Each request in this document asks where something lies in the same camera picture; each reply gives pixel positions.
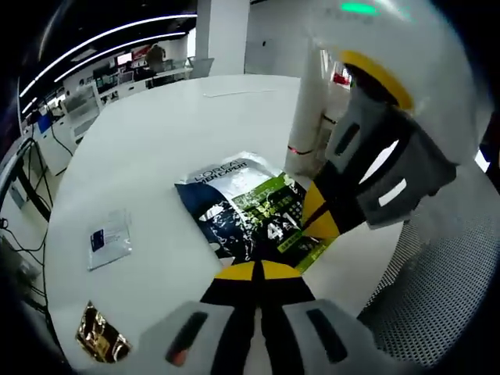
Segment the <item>white pillar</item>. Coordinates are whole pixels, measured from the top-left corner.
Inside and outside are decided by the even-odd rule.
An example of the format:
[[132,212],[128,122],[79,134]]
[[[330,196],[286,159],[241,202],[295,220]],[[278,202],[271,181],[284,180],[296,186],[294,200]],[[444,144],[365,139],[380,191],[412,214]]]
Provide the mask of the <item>white pillar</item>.
[[214,58],[211,76],[243,74],[249,0],[198,0],[196,57]]

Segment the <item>computer monitor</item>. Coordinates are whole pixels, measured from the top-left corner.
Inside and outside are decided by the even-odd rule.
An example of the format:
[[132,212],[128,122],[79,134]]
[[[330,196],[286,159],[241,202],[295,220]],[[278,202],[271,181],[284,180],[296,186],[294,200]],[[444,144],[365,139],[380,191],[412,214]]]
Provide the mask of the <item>computer monitor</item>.
[[125,53],[116,58],[116,63],[118,65],[123,65],[124,63],[128,63],[129,61],[132,61],[132,52]]

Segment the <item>ceiling light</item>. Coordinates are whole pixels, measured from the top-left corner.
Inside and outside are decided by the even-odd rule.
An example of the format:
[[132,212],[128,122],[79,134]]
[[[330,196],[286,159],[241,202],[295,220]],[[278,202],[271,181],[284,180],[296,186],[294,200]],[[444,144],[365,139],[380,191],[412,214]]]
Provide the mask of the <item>ceiling light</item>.
[[196,14],[177,14],[175,16],[161,16],[161,17],[155,17],[155,18],[149,18],[147,20],[141,20],[141,21],[136,21],[132,23],[127,23],[126,25],[120,26],[120,27],[115,27],[114,29],[105,31],[104,33],[101,33],[99,35],[96,35],[95,37],[91,37],[88,41],[84,41],[83,43],[80,43],[76,47],[71,48],[68,52],[66,52],[64,55],[61,55],[58,57],[56,60],[54,60],[52,63],[50,63],[45,69],[43,69],[25,88],[24,90],[20,93],[20,97],[22,98],[30,88],[33,87],[35,82],[39,80],[44,74],[46,74],[50,69],[52,69],[56,64],[59,64],[61,61],[63,61],[66,57],[77,51],[78,49],[89,45],[93,41],[97,41],[98,39],[105,37],[106,35],[110,35],[112,33],[116,33],[117,31],[127,29],[129,27],[137,26],[137,25],[142,25],[144,23],[150,23],[150,22],[155,22],[155,21],[164,21],[164,20],[171,20],[171,19],[177,19],[177,18],[196,18]]
[[98,53],[97,55],[94,55],[92,56],[90,59],[86,59],[85,61],[75,65],[73,68],[71,68],[70,70],[66,71],[65,73],[61,74],[59,77],[55,78],[54,79],[54,82],[59,82],[61,79],[63,79],[65,76],[67,76],[68,74],[72,73],[73,71],[77,70],[78,68],[80,68],[81,66],[85,65],[86,63],[92,61],[92,60],[95,60],[101,56],[104,56],[110,52],[113,52],[113,51],[116,51],[117,49],[121,49],[121,48],[125,48],[129,45],[135,45],[136,43],[141,43],[142,41],[150,41],[152,39],[160,39],[160,38],[167,38],[167,37],[175,37],[177,35],[185,35],[186,33],[182,32],[182,33],[170,33],[170,34],[161,34],[161,35],[156,35],[154,37],[143,37],[142,39],[137,39],[136,41],[129,41],[128,43],[125,43],[124,45],[118,45],[116,47],[113,47],[111,49],[108,49],[104,52],[101,52],[101,53]]
[[34,98],[31,102],[28,103],[28,105],[26,107],[24,107],[24,109],[21,113],[24,114],[36,101],[37,101],[37,98]]

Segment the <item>white round table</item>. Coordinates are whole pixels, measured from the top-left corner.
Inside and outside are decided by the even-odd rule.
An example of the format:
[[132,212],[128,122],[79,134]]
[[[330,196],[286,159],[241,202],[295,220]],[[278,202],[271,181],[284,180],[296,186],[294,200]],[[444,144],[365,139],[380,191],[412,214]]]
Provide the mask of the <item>white round table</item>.
[[[227,76],[186,80],[107,106],[78,147],[48,227],[49,309],[75,370],[95,362],[75,339],[88,301],[130,341],[181,303],[198,301],[221,264],[173,184],[241,151],[283,167],[299,79]],[[88,272],[90,228],[130,212],[132,254]],[[353,315],[389,263],[401,224],[363,224],[338,238],[304,274],[317,298]]]

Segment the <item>ceiling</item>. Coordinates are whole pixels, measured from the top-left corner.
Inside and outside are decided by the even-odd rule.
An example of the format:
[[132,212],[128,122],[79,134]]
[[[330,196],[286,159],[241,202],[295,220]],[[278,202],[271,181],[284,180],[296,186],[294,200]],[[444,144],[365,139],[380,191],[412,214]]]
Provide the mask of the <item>ceiling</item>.
[[[26,11],[21,6],[14,18],[21,18],[23,35],[7,42],[11,56],[2,70],[10,78],[2,96],[10,96],[13,77],[20,78],[22,91],[46,66],[71,48],[88,39],[134,21],[159,16],[196,13],[196,0],[46,0],[30,5]],[[107,35],[74,52],[51,68],[21,99],[23,108],[34,96],[43,96],[55,88],[54,79],[76,65],[71,59],[89,47],[105,51],[130,41],[173,32],[188,32],[195,27],[196,19],[162,20],[130,27]],[[0,31],[9,35],[13,30],[2,26]]]

